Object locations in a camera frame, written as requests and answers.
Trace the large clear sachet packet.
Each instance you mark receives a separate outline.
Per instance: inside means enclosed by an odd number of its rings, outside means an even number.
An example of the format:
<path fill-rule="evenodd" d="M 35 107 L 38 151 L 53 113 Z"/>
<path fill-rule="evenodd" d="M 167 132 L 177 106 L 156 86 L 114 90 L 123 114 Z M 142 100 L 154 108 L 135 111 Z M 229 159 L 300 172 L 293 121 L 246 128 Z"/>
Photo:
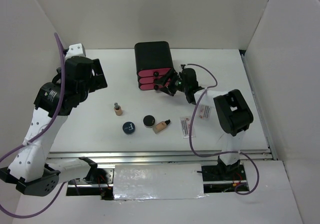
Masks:
<path fill-rule="evenodd" d="M 181 131 L 182 131 L 182 137 L 184 139 L 188 139 L 191 133 L 191 137 L 195 138 L 196 133 L 194 127 L 191 128 L 191 116 L 183 116 L 179 118 Z"/>

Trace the small clear sachet packet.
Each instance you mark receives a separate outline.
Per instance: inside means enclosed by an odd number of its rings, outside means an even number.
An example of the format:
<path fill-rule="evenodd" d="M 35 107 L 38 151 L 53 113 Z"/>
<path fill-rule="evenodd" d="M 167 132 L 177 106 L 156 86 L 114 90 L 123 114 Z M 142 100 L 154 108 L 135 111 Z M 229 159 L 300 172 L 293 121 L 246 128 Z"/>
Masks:
<path fill-rule="evenodd" d="M 210 115 L 211 115 L 211 109 L 212 109 L 211 106 L 201 104 L 198 107 L 197 116 L 202 120 L 209 120 Z"/>

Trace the black lid powder jar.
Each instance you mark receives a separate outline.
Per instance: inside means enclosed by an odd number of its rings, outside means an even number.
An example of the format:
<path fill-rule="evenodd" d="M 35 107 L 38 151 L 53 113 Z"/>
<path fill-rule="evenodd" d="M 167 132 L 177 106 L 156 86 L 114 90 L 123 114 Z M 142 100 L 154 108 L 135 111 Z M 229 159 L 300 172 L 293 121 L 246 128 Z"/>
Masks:
<path fill-rule="evenodd" d="M 146 115 L 142 121 L 146 128 L 152 128 L 155 125 L 156 119 L 153 115 Z"/>

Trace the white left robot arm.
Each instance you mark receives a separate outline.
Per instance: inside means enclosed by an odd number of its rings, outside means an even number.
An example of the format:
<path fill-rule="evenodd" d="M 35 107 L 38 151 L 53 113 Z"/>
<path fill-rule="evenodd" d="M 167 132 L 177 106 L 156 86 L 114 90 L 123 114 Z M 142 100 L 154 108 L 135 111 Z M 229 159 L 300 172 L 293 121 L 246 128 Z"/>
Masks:
<path fill-rule="evenodd" d="M 72 109 L 90 93 L 106 88 L 107 82 L 99 59 L 86 57 L 81 43 L 62 50 L 62 67 L 51 82 L 45 83 L 34 101 L 34 110 L 22 148 L 0 178 L 27 196 L 44 197 L 59 184 L 82 179 L 91 184 L 102 170 L 88 157 L 47 163 L 56 136 Z"/>

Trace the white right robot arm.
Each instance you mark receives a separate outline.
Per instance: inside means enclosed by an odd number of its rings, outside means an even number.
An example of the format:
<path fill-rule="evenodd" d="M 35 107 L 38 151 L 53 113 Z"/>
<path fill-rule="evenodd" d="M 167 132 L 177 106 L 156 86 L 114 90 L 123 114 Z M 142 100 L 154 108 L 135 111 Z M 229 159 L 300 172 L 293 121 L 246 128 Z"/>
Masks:
<path fill-rule="evenodd" d="M 227 144 L 217 155 L 217 171 L 214 173 L 228 180 L 239 171 L 243 137 L 254 120 L 252 111 L 240 90 L 211 91 L 211 86 L 199 85 L 194 69 L 185 65 L 181 67 L 181 72 L 171 68 L 163 77 L 154 80 L 154 89 L 169 96 L 180 91 L 196 109 L 202 101 L 204 105 L 215 108 L 220 127 L 226 133 Z"/>

